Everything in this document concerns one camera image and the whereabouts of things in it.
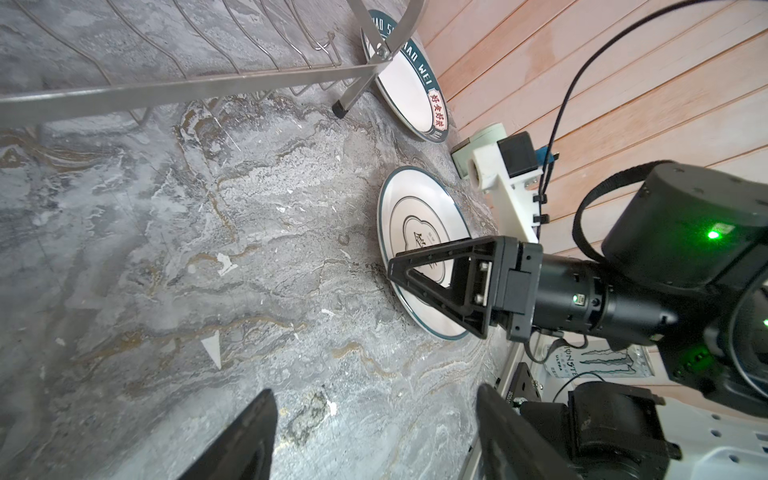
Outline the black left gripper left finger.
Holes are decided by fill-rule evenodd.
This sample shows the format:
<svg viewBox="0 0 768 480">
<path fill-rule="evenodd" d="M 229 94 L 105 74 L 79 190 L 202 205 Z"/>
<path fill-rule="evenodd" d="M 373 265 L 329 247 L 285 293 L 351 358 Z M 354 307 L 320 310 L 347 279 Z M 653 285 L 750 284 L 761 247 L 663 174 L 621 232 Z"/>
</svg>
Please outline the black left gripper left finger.
<svg viewBox="0 0 768 480">
<path fill-rule="evenodd" d="M 277 424 L 278 408 L 274 393 L 265 389 L 180 479 L 269 479 Z"/>
</svg>

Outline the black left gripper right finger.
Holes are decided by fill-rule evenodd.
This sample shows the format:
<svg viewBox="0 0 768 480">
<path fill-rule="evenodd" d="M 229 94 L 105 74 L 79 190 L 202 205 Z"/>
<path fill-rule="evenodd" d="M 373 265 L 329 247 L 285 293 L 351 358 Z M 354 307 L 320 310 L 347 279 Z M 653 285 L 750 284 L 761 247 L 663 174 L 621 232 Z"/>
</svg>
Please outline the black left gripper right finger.
<svg viewBox="0 0 768 480">
<path fill-rule="evenodd" d="M 578 479 L 559 453 L 490 384 L 477 390 L 484 479 Z"/>
</svg>

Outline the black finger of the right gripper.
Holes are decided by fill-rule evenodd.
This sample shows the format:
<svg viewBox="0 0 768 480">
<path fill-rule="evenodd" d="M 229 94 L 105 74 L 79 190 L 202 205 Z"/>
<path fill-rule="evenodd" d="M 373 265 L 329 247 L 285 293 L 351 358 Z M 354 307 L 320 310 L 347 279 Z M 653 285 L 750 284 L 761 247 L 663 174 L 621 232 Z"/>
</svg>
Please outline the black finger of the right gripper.
<svg viewBox="0 0 768 480">
<path fill-rule="evenodd" d="M 448 263 L 447 282 L 426 275 L 428 265 Z M 501 238 L 486 236 L 404 251 L 388 261 L 387 276 L 477 338 L 485 339 L 496 300 Z"/>
</svg>

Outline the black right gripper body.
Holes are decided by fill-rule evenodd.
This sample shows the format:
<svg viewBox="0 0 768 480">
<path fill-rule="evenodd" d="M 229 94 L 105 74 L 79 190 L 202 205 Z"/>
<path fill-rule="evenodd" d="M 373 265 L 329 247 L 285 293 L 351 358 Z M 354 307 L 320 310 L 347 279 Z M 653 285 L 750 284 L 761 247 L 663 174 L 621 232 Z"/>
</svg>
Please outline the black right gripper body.
<svg viewBox="0 0 768 480">
<path fill-rule="evenodd" d="M 545 254 L 538 244 L 492 236 L 488 324 L 524 342 L 533 331 L 603 338 L 616 348 L 651 345 L 678 313 L 665 295 L 594 261 Z"/>
</svg>

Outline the white plate with cloud outline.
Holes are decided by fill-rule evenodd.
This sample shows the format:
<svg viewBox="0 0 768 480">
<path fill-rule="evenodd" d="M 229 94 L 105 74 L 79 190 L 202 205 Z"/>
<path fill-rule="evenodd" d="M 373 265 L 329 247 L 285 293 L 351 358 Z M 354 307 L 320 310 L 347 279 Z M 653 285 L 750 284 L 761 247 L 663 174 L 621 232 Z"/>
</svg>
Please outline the white plate with cloud outline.
<svg viewBox="0 0 768 480">
<path fill-rule="evenodd" d="M 429 172 L 413 166 L 395 169 L 384 181 L 376 225 L 385 263 L 404 251 L 470 237 L 466 221 L 445 187 Z M 468 335 L 413 294 L 398 285 L 393 289 L 412 320 L 432 336 L 457 341 Z"/>
</svg>

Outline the green rim white plate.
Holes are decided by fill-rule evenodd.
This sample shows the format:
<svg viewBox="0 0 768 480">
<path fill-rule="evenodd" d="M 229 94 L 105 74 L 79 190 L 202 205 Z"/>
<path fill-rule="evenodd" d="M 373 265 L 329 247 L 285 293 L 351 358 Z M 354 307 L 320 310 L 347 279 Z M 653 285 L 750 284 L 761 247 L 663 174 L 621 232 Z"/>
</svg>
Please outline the green rim white plate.
<svg viewBox="0 0 768 480">
<path fill-rule="evenodd" d="M 449 113 L 442 89 L 425 54 L 409 39 L 375 79 L 384 100 L 418 138 L 444 142 Z"/>
</svg>

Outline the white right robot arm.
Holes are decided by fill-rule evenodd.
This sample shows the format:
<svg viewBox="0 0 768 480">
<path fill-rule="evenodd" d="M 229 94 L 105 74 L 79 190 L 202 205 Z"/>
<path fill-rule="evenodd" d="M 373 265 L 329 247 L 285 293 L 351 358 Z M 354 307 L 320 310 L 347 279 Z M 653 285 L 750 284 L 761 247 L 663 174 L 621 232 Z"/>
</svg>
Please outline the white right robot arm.
<svg viewBox="0 0 768 480">
<path fill-rule="evenodd" d="M 388 278 L 479 338 L 572 332 L 613 349 L 651 345 L 668 377 L 738 412 L 685 406 L 596 380 L 565 402 L 513 406 L 477 392 L 488 479 L 763 479 L 767 475 L 767 187 L 662 160 L 594 187 L 592 203 L 638 191 L 599 248 L 580 223 L 581 259 L 509 236 L 403 252 Z"/>
</svg>

